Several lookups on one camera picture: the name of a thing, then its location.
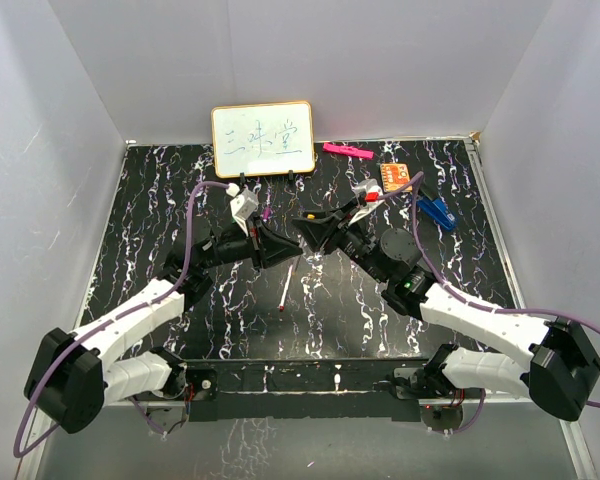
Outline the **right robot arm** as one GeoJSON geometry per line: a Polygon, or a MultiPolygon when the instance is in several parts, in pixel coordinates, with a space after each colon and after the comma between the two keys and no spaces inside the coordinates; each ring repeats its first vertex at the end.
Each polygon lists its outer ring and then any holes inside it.
{"type": "Polygon", "coordinates": [[[558,314],[508,313],[437,280],[410,232],[370,234],[363,225],[369,210],[352,200],[292,224],[312,251],[340,250],[382,284],[381,296],[396,313],[487,346],[441,346],[421,371],[423,388],[440,397],[465,389],[505,392],[558,419],[578,420],[600,377],[600,357],[584,328],[558,314]]]}

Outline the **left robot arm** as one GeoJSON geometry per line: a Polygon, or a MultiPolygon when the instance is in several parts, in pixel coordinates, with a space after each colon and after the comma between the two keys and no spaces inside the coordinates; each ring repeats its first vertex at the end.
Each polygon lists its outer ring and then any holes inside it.
{"type": "Polygon", "coordinates": [[[67,433],[83,430],[103,407],[141,393],[179,398],[187,383],[180,357],[163,347],[133,358],[125,353],[201,300],[212,285],[209,269],[242,260],[269,268],[301,252],[298,241],[261,221],[246,229],[231,225],[193,245],[180,235],[158,276],[138,294],[89,325],[43,337],[25,397],[67,433]]]}

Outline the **red pen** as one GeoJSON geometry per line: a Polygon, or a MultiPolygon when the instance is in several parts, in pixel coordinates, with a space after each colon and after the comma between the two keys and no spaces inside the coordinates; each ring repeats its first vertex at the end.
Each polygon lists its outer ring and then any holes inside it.
{"type": "Polygon", "coordinates": [[[290,287],[290,283],[291,283],[291,278],[292,278],[292,275],[293,275],[293,270],[294,270],[293,264],[289,265],[289,268],[287,270],[287,275],[285,277],[285,282],[284,282],[284,285],[283,285],[283,291],[282,291],[282,294],[281,294],[280,302],[279,302],[279,305],[278,305],[278,308],[279,308],[280,312],[284,311],[284,309],[285,309],[285,302],[286,302],[286,298],[287,298],[287,295],[288,295],[288,291],[289,291],[289,287],[290,287]]]}

